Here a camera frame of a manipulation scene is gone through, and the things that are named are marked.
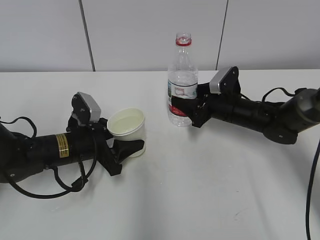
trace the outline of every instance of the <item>black robotic arm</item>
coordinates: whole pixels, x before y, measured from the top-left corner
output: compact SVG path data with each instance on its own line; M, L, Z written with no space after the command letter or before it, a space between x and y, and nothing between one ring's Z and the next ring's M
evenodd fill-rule
M107 119L100 117L101 109L96 101L83 92L72 98L73 111L69 118L65 133L37 136L37 128L27 117L18 117L12 122L0 121L0 183L9 183L20 193L37 199L52 199L70 192L79 192L88 182L96 163L99 162L111 176L122 171L122 161L133 153L141 150L143 140L114 140L109 147L107 140L114 136L107 129ZM2 124L13 124L23 119L33 128L32 137L18 132L11 132ZM85 173L83 161L93 159L91 168ZM62 182L58 167L77 163L81 176L71 186ZM17 182L51 169L54 178L64 189L52 195L39 195L27 192Z
M222 69L210 82L198 85L196 99L173 96L172 105L183 111L195 127L215 118L261 132L280 144L296 143L298 133L320 123L320 88L299 88L290 94L278 87L261 101L252 101L241 94L238 76L236 66ZM287 102L266 101L276 89L292 98Z

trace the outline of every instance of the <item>white table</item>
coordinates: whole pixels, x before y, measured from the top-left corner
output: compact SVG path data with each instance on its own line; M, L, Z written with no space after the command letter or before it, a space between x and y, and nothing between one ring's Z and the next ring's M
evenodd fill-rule
M208 82L214 71L201 71ZM243 70L242 93L260 100L271 88L319 88L320 70ZM110 177L97 164L85 189L38 200L0 184L1 240L303 240L311 162L320 127L281 145L261 133L211 119L202 128L180 128L167 117L167 73L0 73L0 116L30 117L38 135L65 132L71 98L91 94L109 118L138 107L146 115L146 152ZM286 101L280 91L269 101ZM7 125L31 134L26 122ZM72 183L77 164L60 168ZM61 188L45 170L19 183L37 194ZM319 171L312 193L311 234L320 236Z

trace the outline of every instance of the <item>plastic water bottle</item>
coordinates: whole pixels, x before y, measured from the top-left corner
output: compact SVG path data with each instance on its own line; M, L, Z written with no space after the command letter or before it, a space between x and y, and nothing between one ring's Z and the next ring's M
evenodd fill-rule
M195 99L198 87L198 69L190 58L191 34L179 32L175 38L174 60L168 67L168 116L179 127L192 123L182 111L172 106L171 97Z

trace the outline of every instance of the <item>white paper cup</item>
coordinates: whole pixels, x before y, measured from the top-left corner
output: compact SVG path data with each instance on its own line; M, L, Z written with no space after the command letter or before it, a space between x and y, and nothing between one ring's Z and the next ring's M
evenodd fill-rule
M145 115L137 108L126 108L112 115L106 127L120 141L143 140L143 149L135 152L129 157L138 157L146 150Z

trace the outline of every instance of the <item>panel seam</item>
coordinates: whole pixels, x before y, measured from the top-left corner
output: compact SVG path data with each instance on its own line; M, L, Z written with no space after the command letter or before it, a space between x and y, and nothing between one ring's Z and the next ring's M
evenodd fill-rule
M87 22L86 22L86 17L85 17L85 11L84 11L84 6L83 6L83 4L82 4L82 0L79 0L79 7L80 7L80 12L81 12L81 18L82 18L82 24L83 24L83 29L84 29L86 44L87 44L87 46L88 46L88 51L89 51L89 56L90 56L91 67L92 67L92 71L95 72L95 71L96 71L95 61L94 61L94 56L93 56L92 50L91 50L90 38L89 38L89 34L88 34L88 27L87 27Z
M222 24L222 31L221 31L221 38L220 38L220 44L219 44L219 51L218 51L218 56L216 59L215 70L218 70L218 63L219 63L222 40L224 38L224 30L225 30L225 24L226 24L226 18L227 18L228 5L229 5L229 0L226 0L225 12L224 12L224 18L223 18L223 24Z

